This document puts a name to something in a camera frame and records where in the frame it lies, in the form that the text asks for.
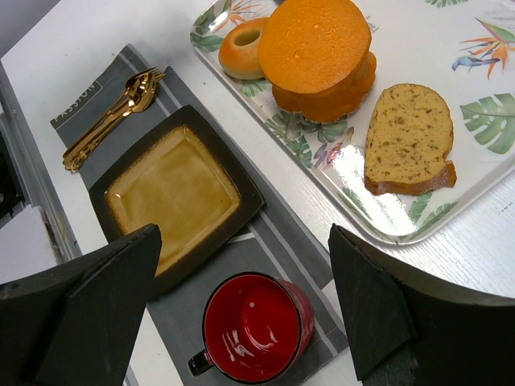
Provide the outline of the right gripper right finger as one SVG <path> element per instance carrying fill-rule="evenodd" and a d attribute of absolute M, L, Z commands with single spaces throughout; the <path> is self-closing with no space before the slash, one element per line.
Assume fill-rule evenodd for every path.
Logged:
<path fill-rule="evenodd" d="M 365 385 L 511 385 L 514 301 L 408 265 L 333 225 L 329 249 Z"/>

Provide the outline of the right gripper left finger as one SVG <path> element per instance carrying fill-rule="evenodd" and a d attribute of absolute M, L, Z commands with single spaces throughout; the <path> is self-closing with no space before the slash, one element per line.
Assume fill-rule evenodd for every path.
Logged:
<path fill-rule="evenodd" d="M 161 250 L 148 224 L 1 286 L 3 385 L 120 385 Z"/>

